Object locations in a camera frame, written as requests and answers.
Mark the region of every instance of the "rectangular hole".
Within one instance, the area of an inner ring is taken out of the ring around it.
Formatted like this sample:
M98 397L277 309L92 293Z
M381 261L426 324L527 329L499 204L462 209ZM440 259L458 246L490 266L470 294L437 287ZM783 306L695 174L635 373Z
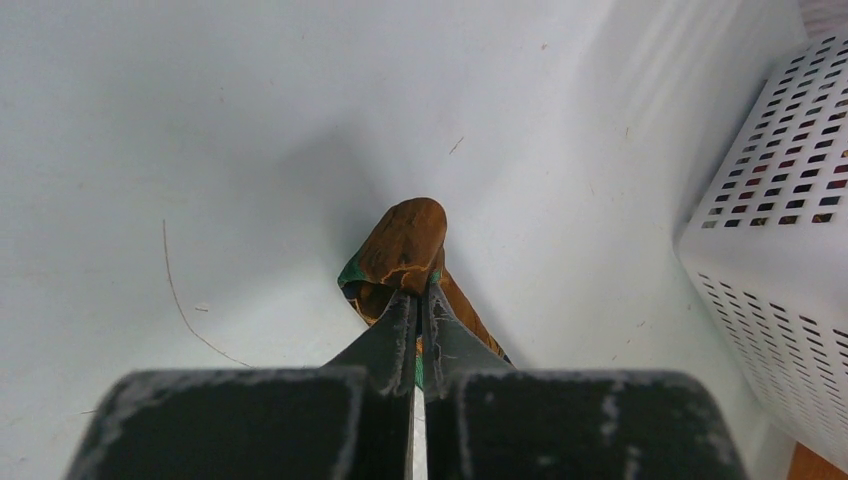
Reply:
M813 223L829 223L832 218L832 213L817 213L813 215Z

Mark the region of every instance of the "plastic basket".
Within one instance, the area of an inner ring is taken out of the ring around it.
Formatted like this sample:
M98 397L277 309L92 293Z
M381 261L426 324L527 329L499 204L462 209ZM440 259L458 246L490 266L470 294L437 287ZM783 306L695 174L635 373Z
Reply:
M848 29L775 68L678 254L775 423L848 471Z

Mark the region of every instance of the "perforated basket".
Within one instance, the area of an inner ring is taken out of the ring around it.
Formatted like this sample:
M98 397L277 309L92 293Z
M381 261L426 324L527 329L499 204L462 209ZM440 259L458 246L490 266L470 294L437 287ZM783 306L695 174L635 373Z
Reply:
M775 422L848 471L848 29L774 70L678 244Z

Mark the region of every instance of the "patterned fabric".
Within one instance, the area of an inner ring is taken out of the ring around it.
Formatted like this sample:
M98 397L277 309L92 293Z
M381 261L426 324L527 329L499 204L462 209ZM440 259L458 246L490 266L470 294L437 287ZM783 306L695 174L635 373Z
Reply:
M456 317L487 347L509 362L445 268L443 243L447 217L438 202L413 198L390 208L339 274L345 298L368 326L374 325L396 290L422 295L427 282L438 283ZM415 383L423 384L421 336Z

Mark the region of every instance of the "basket hole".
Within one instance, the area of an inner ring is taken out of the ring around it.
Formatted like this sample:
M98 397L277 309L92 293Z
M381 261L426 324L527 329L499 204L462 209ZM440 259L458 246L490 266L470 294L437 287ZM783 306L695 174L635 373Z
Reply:
M830 206L833 206L833 205L838 205L840 198L842 198L842 197L824 197L819 202L819 206L830 207Z
M832 213L817 213L813 215L813 223L829 223L831 218Z

